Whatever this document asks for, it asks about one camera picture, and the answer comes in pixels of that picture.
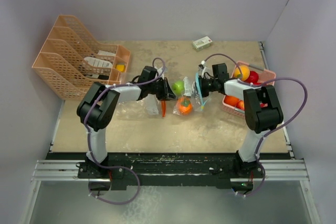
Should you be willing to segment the fake green apple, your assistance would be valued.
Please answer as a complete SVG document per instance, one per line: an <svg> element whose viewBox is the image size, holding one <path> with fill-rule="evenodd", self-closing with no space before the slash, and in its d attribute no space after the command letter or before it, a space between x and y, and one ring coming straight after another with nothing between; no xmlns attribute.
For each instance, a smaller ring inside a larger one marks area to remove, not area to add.
<svg viewBox="0 0 336 224"><path fill-rule="evenodd" d="M180 96L184 92L184 81L183 80L178 80L173 83L172 85L172 90L173 92L177 95Z"/></svg>

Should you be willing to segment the fake orange persimmon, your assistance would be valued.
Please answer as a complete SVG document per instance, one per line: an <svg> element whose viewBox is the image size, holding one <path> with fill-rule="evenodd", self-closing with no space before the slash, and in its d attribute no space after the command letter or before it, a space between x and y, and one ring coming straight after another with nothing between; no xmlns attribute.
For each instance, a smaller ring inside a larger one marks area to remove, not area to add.
<svg viewBox="0 0 336 224"><path fill-rule="evenodd" d="M177 110L181 115L189 115L193 111L190 98L180 97L177 101Z"/></svg>

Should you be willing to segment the zip bag of mixed fruit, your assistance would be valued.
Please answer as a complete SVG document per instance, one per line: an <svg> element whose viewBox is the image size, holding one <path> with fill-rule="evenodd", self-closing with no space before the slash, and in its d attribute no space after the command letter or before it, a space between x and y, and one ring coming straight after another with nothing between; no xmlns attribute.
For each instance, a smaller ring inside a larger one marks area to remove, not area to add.
<svg viewBox="0 0 336 224"><path fill-rule="evenodd" d="M190 79L189 77L184 77L184 92L180 96L177 96L177 101L180 97L188 97L191 100L191 103L193 105L193 112L203 112L205 104L209 100L209 98L202 98L201 96L201 90L198 83L198 72L195 74L195 77L193 79ZM177 101L173 108L173 114L180 115L180 116L188 116L188 115L181 115L177 110Z"/></svg>

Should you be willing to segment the zip bag of red apples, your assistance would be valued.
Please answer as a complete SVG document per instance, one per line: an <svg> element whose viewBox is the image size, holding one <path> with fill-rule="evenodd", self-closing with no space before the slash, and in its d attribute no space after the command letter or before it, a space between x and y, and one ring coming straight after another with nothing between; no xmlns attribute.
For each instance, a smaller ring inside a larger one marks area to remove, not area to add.
<svg viewBox="0 0 336 224"><path fill-rule="evenodd" d="M114 115L121 120L136 121L165 117L162 102L156 96L148 95L140 101L125 101L117 105Z"/></svg>

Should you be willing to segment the fake orange tangerine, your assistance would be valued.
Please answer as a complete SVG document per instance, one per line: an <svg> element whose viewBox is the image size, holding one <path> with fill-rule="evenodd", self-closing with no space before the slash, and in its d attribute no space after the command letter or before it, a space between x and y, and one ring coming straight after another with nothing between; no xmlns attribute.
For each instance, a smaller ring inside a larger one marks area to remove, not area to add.
<svg viewBox="0 0 336 224"><path fill-rule="evenodd" d="M236 105L239 103L240 99L234 96L226 95L224 98L224 103L227 105L230 105L232 107L236 107Z"/></svg>

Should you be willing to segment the fake yellow orange fruit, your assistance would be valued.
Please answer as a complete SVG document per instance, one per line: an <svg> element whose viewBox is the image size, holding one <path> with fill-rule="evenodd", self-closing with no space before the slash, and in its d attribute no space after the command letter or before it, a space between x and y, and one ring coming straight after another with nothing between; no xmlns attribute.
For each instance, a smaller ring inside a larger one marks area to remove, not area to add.
<svg viewBox="0 0 336 224"><path fill-rule="evenodd" d="M250 76L250 69L246 65L240 65L236 67L233 72L233 77L240 79L241 81L246 81Z"/></svg>

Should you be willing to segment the red fake apple one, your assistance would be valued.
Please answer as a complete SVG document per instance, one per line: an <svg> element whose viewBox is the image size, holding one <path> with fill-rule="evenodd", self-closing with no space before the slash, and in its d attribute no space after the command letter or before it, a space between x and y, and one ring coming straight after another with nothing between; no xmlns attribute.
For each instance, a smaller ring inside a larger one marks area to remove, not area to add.
<svg viewBox="0 0 336 224"><path fill-rule="evenodd" d="M259 81L259 74L253 70L250 71L249 77L245 80L247 83L256 84Z"/></svg>

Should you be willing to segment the pink perforated plastic basket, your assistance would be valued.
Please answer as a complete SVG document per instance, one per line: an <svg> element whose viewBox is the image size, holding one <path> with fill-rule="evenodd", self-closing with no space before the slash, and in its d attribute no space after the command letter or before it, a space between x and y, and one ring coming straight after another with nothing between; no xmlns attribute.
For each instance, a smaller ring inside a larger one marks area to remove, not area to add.
<svg viewBox="0 0 336 224"><path fill-rule="evenodd" d="M237 65L238 65L237 67L239 67L240 65L246 65L250 69L250 71L253 70L253 71L255 71L255 72L257 72L259 74L259 81L256 84L247 83L245 81L241 81L240 79L234 78L233 77L234 70L230 74L230 77L233 80L229 81L229 84L228 84L228 93L226 92L225 95L224 95L224 97L223 97L223 100L222 100L223 109L224 109L225 112L228 112L228 113L230 113L232 115L235 115L235 116L237 116L239 118L244 119L245 118L245 111L242 111L242 110L240 110L240 109L238 109L236 107L232 107L230 105L225 104L224 103L225 96L226 95L234 96L234 97L239 98L240 100L244 100L244 94L243 94L244 90L260 88L259 85L261 85L262 83L274 79L276 77L276 73L273 72L273 71L271 71L271 70L267 70L265 68L259 68L259 67L253 66L252 64L249 64L249 63L246 63L246 62L243 62L243 61L238 61Z"/></svg>

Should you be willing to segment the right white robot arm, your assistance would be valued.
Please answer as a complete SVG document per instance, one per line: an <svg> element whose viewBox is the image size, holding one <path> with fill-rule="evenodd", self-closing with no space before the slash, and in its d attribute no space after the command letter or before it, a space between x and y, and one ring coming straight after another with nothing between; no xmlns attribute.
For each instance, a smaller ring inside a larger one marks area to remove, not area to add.
<svg viewBox="0 0 336 224"><path fill-rule="evenodd" d="M262 143L268 133L275 130L284 117L274 86L255 86L243 82L238 77L230 77L224 63L212 66L213 75L195 74L196 94L204 105L203 99L211 92L233 96L244 102L245 122L248 127L246 137L235 154L234 173L246 177L252 169L259 166Z"/></svg>

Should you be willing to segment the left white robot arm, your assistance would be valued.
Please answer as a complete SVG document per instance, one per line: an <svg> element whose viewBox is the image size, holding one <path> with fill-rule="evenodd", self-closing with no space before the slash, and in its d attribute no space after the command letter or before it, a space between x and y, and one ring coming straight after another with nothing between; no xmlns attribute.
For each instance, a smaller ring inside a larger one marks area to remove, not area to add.
<svg viewBox="0 0 336 224"><path fill-rule="evenodd" d="M110 124L119 103L140 101L154 95L159 101L177 100L164 70L145 66L140 75L125 84L105 85L94 82L77 107L80 122L87 130L87 159L91 161L90 173L96 178L108 172L106 128Z"/></svg>

